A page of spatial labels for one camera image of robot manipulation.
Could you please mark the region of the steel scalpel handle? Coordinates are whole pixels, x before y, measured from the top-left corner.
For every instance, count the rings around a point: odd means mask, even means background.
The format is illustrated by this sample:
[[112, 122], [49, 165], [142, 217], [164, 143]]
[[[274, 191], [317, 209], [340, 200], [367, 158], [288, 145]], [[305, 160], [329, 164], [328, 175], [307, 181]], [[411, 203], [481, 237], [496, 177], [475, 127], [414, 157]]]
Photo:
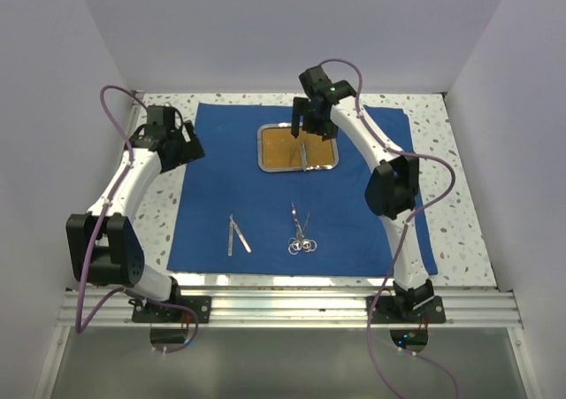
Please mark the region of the steel scalpel handle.
[[233, 222], [230, 221], [229, 222], [228, 244], [227, 244], [227, 255], [229, 257], [231, 257], [233, 255], [233, 234], [234, 234]]

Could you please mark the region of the steel surgical scissors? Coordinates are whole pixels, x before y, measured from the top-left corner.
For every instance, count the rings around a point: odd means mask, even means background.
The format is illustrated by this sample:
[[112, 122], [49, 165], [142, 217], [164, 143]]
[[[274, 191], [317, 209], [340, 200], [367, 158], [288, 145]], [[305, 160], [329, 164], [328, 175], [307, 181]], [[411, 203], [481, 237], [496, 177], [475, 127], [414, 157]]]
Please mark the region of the steel surgical scissors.
[[300, 221], [298, 219], [298, 213], [294, 206], [294, 203], [291, 203], [291, 214], [294, 223], [294, 237], [292, 238], [306, 238], [302, 230], [302, 225], [300, 224]]

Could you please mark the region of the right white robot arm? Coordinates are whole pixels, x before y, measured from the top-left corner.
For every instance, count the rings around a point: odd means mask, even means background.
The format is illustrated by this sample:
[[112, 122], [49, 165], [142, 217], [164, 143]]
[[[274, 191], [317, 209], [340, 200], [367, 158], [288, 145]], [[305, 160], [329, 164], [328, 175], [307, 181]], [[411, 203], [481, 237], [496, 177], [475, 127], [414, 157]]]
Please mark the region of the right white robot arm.
[[381, 308], [394, 310], [401, 320], [414, 321], [434, 298], [416, 224], [410, 217], [419, 194], [418, 158], [385, 136], [348, 81], [331, 81], [321, 65], [301, 73], [299, 81], [306, 96], [293, 101], [291, 134], [297, 137], [304, 131], [330, 140], [343, 131], [364, 158], [371, 171], [364, 198], [381, 219], [393, 255], [389, 272], [394, 296]]

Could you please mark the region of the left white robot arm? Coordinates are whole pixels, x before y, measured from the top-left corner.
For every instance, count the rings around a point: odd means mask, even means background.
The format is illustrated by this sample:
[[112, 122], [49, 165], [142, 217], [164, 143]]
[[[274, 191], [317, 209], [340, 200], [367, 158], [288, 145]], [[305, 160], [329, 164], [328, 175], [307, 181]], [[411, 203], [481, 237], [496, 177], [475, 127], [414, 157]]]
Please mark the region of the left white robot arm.
[[191, 121], [172, 106], [151, 105], [146, 123], [126, 139], [116, 173], [102, 195], [65, 224], [73, 275], [88, 284], [116, 286], [153, 301], [163, 321], [178, 319], [184, 301], [173, 278], [146, 262], [134, 216], [155, 178], [205, 156]]

